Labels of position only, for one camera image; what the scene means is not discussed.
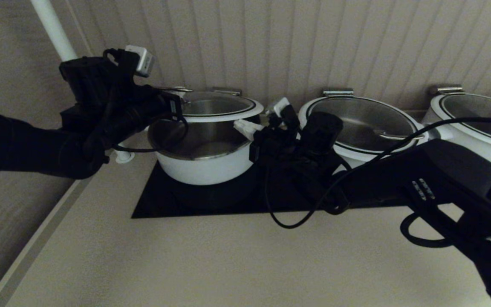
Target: lid handle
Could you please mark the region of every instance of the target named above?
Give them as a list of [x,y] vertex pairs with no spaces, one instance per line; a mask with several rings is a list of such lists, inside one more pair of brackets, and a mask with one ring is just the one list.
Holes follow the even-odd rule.
[[324,97],[353,97],[353,89],[325,89],[321,94]]
[[[380,130],[380,129],[374,129],[373,131],[374,134],[386,140],[401,141],[407,137],[407,136],[396,136],[395,134],[387,134],[384,130]],[[413,138],[413,140],[421,140],[422,138],[425,138],[424,134],[420,134],[419,136]]]
[[211,91],[215,92],[215,93],[228,94],[228,95],[233,95],[233,96],[241,96],[242,95],[242,90],[230,89],[228,87],[212,87]]
[[452,94],[464,94],[463,86],[461,84],[445,84],[445,85],[434,85],[429,89],[429,94],[436,95],[452,95]]
[[186,89],[185,87],[182,86],[175,86],[175,87],[167,87],[167,86],[154,86],[155,89],[161,90],[161,91],[172,91],[172,92],[183,92],[183,93],[190,93],[193,92],[191,89]]

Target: beadboard wall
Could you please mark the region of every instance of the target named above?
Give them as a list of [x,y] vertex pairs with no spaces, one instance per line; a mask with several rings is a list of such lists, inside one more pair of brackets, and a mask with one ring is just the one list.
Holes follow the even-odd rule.
[[127,43],[156,57],[152,85],[237,87],[299,106],[352,87],[427,109],[428,85],[491,96],[491,0],[59,0],[79,54]]

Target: pot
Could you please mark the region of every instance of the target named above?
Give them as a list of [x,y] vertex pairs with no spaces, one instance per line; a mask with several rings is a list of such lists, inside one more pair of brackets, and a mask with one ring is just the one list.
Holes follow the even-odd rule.
[[[179,144],[156,153],[162,169],[177,181],[214,185],[240,176],[249,161],[251,142],[234,129],[234,120],[259,122],[263,106],[252,99],[223,93],[187,93],[183,115],[189,132]],[[174,144],[185,132],[181,122],[160,120],[149,128],[153,147]]]
[[[308,116],[317,111],[334,114],[343,121],[343,130],[333,148],[352,168],[370,161],[409,134],[423,128],[396,107],[368,98],[355,97],[350,91],[306,103],[298,114],[300,125],[304,127]],[[395,152],[427,140],[428,134],[422,134]]]
[[[432,124],[456,117],[491,117],[491,97],[463,92],[444,93],[431,100],[422,123]],[[491,124],[448,124],[436,128],[431,138],[454,142],[491,162]]]

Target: glass lid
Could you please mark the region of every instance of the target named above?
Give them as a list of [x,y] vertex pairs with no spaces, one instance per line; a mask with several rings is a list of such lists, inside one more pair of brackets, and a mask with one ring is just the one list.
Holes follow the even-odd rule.
[[416,131],[400,111],[366,98],[323,99],[311,105],[307,114],[318,111],[334,114],[344,122],[337,142],[356,151],[384,151],[399,142],[387,136],[408,136]]
[[185,94],[183,99],[183,115],[187,117],[231,115],[255,107],[249,99],[222,93],[192,92]]
[[[491,98],[473,95],[448,95],[441,99],[442,110],[450,117],[491,117]],[[491,124],[464,124],[482,134],[491,136]]]

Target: white plastic clip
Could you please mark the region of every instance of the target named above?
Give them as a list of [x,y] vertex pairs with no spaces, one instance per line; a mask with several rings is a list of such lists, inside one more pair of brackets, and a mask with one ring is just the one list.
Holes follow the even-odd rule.
[[117,153],[117,157],[115,158],[115,162],[120,164],[120,165],[125,164],[125,163],[129,163],[130,161],[132,161],[132,159],[134,159],[134,156],[135,156],[135,154],[133,152],[128,152],[128,151],[115,150],[115,152]]
[[234,129],[238,130],[248,140],[253,141],[253,134],[257,131],[261,131],[265,128],[263,125],[255,124],[254,122],[247,120],[234,121]]
[[144,78],[148,77],[153,69],[153,55],[147,50],[147,48],[134,45],[126,45],[125,50],[136,53],[140,56],[135,74]]
[[289,100],[286,97],[281,97],[269,104],[269,106],[266,108],[265,114],[269,115],[271,113],[276,113],[278,117],[281,117],[281,111],[288,105],[290,105]]

